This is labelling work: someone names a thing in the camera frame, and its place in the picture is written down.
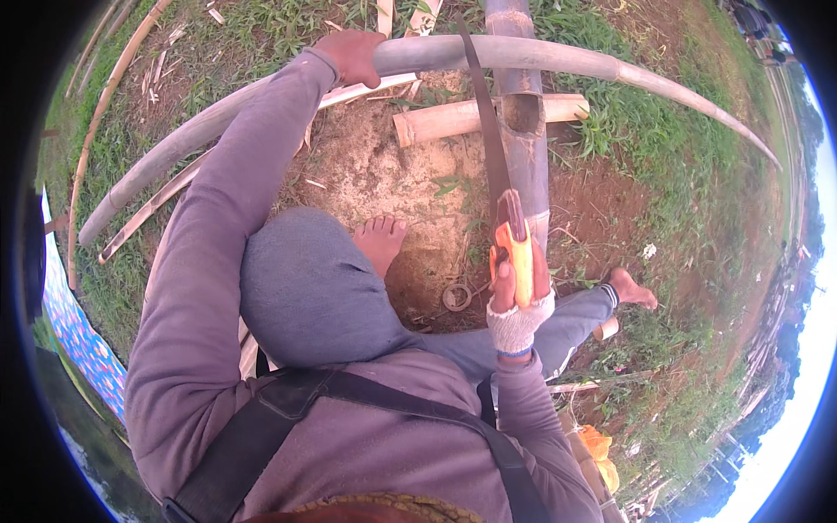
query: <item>bare foot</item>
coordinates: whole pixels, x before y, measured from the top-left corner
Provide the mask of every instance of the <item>bare foot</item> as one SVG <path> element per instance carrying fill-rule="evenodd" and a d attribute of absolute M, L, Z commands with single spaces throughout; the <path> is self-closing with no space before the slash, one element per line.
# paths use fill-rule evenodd
<path fill-rule="evenodd" d="M 407 222 L 396 221 L 392 216 L 378 216 L 355 227 L 354 240 L 355 245 L 372 261 L 377 275 L 383 278 L 401 250 L 406 235 Z"/>
<path fill-rule="evenodd" d="M 617 267 L 610 271 L 608 283 L 614 287 L 621 303 L 638 303 L 646 309 L 657 308 L 657 298 L 650 290 L 640 287 L 628 271 Z"/>

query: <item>sky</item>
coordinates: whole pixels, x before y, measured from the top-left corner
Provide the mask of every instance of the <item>sky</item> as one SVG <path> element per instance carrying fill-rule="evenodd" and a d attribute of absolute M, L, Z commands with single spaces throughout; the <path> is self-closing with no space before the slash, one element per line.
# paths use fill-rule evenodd
<path fill-rule="evenodd" d="M 810 84 L 806 92 L 822 115 L 822 109 Z M 816 184 L 820 212 L 825 221 L 823 233 L 824 256 L 817 265 L 817 286 L 825 293 L 814 292 L 811 308 L 805 317 L 805 327 L 799 335 L 799 377 L 793 385 L 794 396 L 785 405 L 784 415 L 762 437 L 762 447 L 755 456 L 744 462 L 735 492 L 714 518 L 703 518 L 701 523 L 742 523 L 749 521 L 782 478 L 793 459 L 805 432 L 814 418 L 814 411 L 822 397 L 828 378 L 834 346 L 837 345 L 837 166 L 834 143 L 825 130 L 825 139 L 817 150 Z"/>

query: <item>toe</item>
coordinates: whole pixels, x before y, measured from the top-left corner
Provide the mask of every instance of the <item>toe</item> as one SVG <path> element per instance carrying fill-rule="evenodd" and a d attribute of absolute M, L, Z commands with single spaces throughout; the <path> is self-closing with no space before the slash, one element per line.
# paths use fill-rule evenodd
<path fill-rule="evenodd" d="M 387 215 L 386 218 L 383 219 L 383 232 L 387 234 L 391 234 L 393 231 L 393 225 L 395 224 L 395 217 Z"/>
<path fill-rule="evenodd" d="M 393 227 L 393 231 L 389 234 L 391 238 L 404 238 L 407 234 L 407 222 L 398 220 Z"/>

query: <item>saw handle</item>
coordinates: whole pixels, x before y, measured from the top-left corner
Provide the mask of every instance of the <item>saw handle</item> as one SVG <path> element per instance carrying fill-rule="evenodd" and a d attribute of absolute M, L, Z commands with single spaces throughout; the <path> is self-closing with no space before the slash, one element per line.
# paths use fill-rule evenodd
<path fill-rule="evenodd" d="M 522 242 L 515 241 L 511 235 L 511 226 L 504 222 L 494 232 L 496 245 L 491 245 L 490 250 L 490 271 L 491 281 L 496 281 L 497 260 L 503 256 L 498 249 L 504 249 L 508 253 L 509 262 L 515 268 L 515 302 L 525 309 L 531 305 L 535 294 L 535 273 L 532 264 L 531 234 L 529 234 L 529 223 L 523 220 L 526 227 L 526 239 Z"/>

